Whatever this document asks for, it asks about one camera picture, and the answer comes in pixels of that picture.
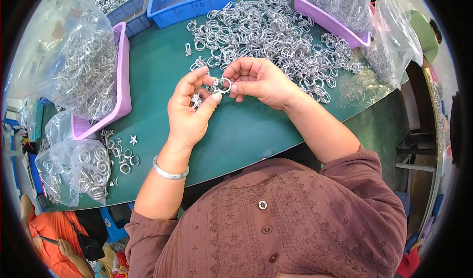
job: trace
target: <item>metal button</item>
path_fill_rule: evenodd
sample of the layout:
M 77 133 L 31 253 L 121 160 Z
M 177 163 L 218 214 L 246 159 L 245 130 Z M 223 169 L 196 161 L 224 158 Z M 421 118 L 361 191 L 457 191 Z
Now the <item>metal button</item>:
M 268 207 L 268 205 L 266 204 L 266 201 L 260 201 L 260 203 L 258 203 L 258 207 L 261 209 L 261 210 L 264 210 L 266 209 L 266 207 Z
M 263 228 L 261 228 L 261 232 L 263 232 L 263 234 L 269 234 L 271 233 L 272 231 L 272 227 L 267 225 L 267 226 L 264 226 Z
M 270 258 L 269 258 L 269 262 L 270 263 L 275 263 L 279 258 L 279 255 L 277 253 L 273 254 Z

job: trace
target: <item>brown blouse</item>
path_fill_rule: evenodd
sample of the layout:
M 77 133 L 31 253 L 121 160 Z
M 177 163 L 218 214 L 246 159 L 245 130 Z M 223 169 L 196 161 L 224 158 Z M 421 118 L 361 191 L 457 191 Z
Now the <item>brown blouse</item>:
M 265 160 L 211 188 L 180 220 L 133 212 L 125 228 L 129 278 L 393 277 L 407 221 L 378 155 L 360 146 L 319 174 Z

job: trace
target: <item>red bag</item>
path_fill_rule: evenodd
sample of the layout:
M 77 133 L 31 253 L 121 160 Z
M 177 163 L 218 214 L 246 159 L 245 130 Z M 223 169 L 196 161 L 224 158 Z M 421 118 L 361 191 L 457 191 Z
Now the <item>red bag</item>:
M 128 268 L 130 265 L 126 260 L 125 251 L 119 251 L 116 255 L 119 265 L 116 265 L 116 267 L 114 265 L 114 278 L 128 278 Z

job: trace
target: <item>person in green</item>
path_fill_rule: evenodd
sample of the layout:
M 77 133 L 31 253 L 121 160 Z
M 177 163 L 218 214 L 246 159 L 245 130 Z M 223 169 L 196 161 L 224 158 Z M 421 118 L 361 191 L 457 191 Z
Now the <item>person in green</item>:
M 423 68 L 429 68 L 437 53 L 439 44 L 442 42 L 442 34 L 437 23 L 430 19 L 430 22 L 419 11 L 411 10 L 411 26 L 417 34 L 424 54 Z

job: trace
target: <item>green table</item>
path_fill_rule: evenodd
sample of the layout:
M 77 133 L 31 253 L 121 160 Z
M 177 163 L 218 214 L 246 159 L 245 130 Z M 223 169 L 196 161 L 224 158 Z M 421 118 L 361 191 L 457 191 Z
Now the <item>green table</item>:
M 199 24 L 206 16 L 197 18 Z M 130 39 L 130 92 L 132 111 L 127 116 L 108 126 L 115 134 L 112 139 L 123 139 L 124 148 L 130 148 L 140 157 L 140 164 L 132 166 L 129 174 L 119 171 L 113 158 L 111 179 L 118 177 L 118 185 L 109 188 L 107 205 L 136 199 L 139 188 L 150 171 L 152 158 L 159 153 L 169 134 L 167 104 L 177 82 L 190 71 L 190 66 L 202 55 L 210 57 L 210 51 L 193 49 L 185 56 L 185 44 L 193 36 L 187 31 L 189 21 L 160 30 L 153 26 Z M 320 44 L 320 36 L 327 31 L 315 25 L 310 34 L 313 44 Z M 394 90 L 380 80 L 369 68 L 359 49 L 354 50 L 355 61 L 363 64 L 356 75 L 340 70 L 335 88 L 327 88 L 331 102 L 324 107 L 339 121 L 363 111 Z M 218 68 L 210 74 L 221 77 Z M 43 125 L 55 113 L 49 107 L 43 115 Z M 130 135 L 137 135 L 138 143 L 128 144 Z M 243 103 L 235 103 L 225 95 L 209 121 L 207 134 L 192 151 L 189 162 L 190 173 L 186 186 L 198 184 L 256 163 L 303 141 L 284 112 L 276 111 L 256 98 L 246 97 Z M 80 198 L 79 206 L 69 208 L 48 203 L 47 210 L 78 210 L 99 207 L 100 204 L 86 195 Z

